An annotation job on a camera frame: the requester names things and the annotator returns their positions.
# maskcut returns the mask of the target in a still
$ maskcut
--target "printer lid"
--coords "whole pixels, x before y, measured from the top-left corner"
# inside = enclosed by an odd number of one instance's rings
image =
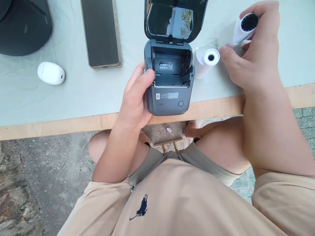
[[[144,0],[144,31],[149,39],[190,43],[199,34],[208,0]]]
[[[0,21],[4,18],[9,8],[11,7],[12,0],[0,0]]]

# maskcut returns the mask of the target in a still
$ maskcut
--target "printer compartment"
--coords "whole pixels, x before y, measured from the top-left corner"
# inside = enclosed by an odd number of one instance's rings
[[[190,86],[191,51],[183,48],[152,46],[155,87]]]

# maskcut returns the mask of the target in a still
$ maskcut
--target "phone screen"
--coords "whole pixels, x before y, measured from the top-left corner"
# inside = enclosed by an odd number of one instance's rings
[[[86,47],[91,67],[119,63],[113,0],[81,0]]]

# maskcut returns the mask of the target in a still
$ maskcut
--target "shorts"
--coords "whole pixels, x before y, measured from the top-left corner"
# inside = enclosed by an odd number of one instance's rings
[[[219,179],[223,184],[230,186],[234,180],[238,179],[242,174],[233,174],[218,164],[214,163],[196,146],[196,141],[199,138],[194,138],[193,142],[182,153],[169,151],[166,154],[161,153],[150,146],[150,151],[140,167],[129,177],[129,183],[133,189],[145,177],[147,177],[156,167],[165,160],[172,158],[189,163],[198,169],[201,169]]]

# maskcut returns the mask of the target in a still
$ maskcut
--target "wooden table edge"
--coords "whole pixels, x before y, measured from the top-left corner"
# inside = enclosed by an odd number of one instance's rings
[[[315,83],[288,87],[285,90],[293,108],[315,106]],[[244,95],[194,102],[190,104],[189,110],[185,114],[153,116],[148,125],[240,115],[243,113],[244,103]],[[113,127],[117,116],[118,113],[110,113],[58,121],[2,126],[0,127],[0,141],[110,129]]]

